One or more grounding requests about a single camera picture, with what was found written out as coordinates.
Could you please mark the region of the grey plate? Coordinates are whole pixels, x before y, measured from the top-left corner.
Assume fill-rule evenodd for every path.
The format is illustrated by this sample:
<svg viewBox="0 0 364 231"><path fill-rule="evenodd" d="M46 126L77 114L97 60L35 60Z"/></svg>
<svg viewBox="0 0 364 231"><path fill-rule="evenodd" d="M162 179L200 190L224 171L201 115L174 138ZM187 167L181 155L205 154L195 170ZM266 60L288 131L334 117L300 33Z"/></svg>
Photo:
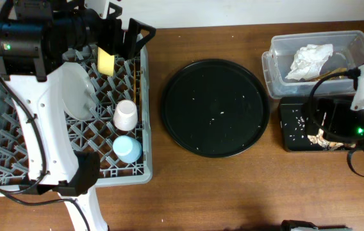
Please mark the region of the grey plate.
<svg viewBox="0 0 364 231"><path fill-rule="evenodd" d="M62 65L62 100L64 111L79 121L86 121L93 117L90 109L96 108L92 99L94 86L88 73L78 63L65 62Z"/></svg>

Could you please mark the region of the blue cup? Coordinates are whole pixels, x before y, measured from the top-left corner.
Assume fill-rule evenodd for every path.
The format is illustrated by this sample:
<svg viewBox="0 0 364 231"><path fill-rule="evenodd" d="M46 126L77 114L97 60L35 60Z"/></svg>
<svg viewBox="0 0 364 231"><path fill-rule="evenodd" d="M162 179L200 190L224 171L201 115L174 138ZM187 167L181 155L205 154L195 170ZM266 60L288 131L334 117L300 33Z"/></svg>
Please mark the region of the blue cup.
<svg viewBox="0 0 364 231"><path fill-rule="evenodd" d="M113 151L122 162L131 164L140 158L142 145L136 139L122 135L114 140Z"/></svg>

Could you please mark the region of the food scraps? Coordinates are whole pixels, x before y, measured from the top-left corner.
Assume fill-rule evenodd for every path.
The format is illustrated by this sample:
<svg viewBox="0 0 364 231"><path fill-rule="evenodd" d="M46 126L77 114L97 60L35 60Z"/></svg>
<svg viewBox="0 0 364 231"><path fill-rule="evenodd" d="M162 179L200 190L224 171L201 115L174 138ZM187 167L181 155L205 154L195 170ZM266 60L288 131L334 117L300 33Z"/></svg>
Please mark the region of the food scraps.
<svg viewBox="0 0 364 231"><path fill-rule="evenodd" d="M316 135L307 135L307 138L312 144L318 144L319 146L329 150L329 151L335 151L339 148L355 148L355 144L346 144L341 142L333 142L333 141L327 141L325 138L323 138L324 131L321 129L318 129L318 133Z"/></svg>

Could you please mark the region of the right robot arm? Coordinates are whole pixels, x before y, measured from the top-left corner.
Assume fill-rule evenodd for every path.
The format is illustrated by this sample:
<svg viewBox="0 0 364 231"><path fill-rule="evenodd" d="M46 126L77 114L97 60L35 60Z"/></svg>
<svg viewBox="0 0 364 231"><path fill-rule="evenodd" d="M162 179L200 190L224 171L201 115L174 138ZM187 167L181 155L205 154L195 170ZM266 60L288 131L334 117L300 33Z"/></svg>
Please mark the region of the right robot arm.
<svg viewBox="0 0 364 231"><path fill-rule="evenodd" d="M313 98L302 106L305 132L319 143L341 143L364 151L364 109L352 110L352 99Z"/></svg>

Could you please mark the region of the yellow bowl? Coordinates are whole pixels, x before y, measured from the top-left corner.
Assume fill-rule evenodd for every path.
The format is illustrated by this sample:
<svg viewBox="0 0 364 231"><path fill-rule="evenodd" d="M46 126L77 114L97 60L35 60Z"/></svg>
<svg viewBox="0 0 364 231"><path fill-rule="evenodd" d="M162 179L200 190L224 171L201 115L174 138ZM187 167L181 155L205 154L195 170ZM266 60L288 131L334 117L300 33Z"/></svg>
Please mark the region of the yellow bowl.
<svg viewBox="0 0 364 231"><path fill-rule="evenodd" d="M104 75L113 76L115 74L115 56L109 55L102 48L98 48L97 70Z"/></svg>

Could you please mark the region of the pink cup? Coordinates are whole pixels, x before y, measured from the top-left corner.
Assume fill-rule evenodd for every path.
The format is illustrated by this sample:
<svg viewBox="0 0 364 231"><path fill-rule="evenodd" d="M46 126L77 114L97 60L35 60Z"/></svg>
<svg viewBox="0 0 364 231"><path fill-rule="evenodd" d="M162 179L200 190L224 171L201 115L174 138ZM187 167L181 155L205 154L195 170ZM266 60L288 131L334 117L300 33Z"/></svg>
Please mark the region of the pink cup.
<svg viewBox="0 0 364 231"><path fill-rule="evenodd" d="M136 104L128 99L118 102L115 107L113 122L122 131L134 129L138 122Z"/></svg>

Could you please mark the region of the gold snack wrapper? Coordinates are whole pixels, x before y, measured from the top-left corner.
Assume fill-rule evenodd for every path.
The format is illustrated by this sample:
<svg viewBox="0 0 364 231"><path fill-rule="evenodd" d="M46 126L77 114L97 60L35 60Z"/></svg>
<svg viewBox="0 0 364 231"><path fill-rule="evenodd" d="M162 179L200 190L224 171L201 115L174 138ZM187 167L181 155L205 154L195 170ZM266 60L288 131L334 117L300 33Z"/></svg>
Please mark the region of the gold snack wrapper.
<svg viewBox="0 0 364 231"><path fill-rule="evenodd" d="M319 80L323 79L326 76L329 76L329 75L332 75L332 74L335 74L335 73L342 73L342 72L345 72L345 71L347 71L347 68L345 68L345 67L337 68L337 69L335 69L333 71L329 71L329 72L327 72L325 74L321 74L320 76L312 78L312 79L310 79L308 81L319 81Z"/></svg>

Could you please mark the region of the white tissue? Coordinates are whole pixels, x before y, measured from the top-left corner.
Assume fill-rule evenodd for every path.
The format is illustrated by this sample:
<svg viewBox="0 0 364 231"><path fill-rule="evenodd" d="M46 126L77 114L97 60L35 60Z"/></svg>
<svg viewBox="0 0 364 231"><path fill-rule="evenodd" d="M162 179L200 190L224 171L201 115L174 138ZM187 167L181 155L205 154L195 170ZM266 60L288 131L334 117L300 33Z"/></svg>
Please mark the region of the white tissue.
<svg viewBox="0 0 364 231"><path fill-rule="evenodd" d="M324 64L333 55L333 45L308 44L301 47L294 55L287 80L312 80L319 76Z"/></svg>

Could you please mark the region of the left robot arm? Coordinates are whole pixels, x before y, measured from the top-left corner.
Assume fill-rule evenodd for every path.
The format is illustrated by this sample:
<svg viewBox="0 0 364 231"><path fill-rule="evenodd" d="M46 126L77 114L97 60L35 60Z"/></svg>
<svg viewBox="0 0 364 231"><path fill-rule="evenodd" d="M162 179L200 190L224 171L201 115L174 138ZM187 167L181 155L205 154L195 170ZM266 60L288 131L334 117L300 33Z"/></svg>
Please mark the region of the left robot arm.
<svg viewBox="0 0 364 231"><path fill-rule="evenodd" d="M124 30L121 13L109 3L100 15L82 1L7 1L0 11L0 84L16 107L29 160L19 189L1 194L19 202L22 194L54 191L76 230L108 225L95 189L98 155L72 148L65 116L68 105L92 115L87 72L63 54L95 44L110 55L135 57L156 29L131 19Z"/></svg>

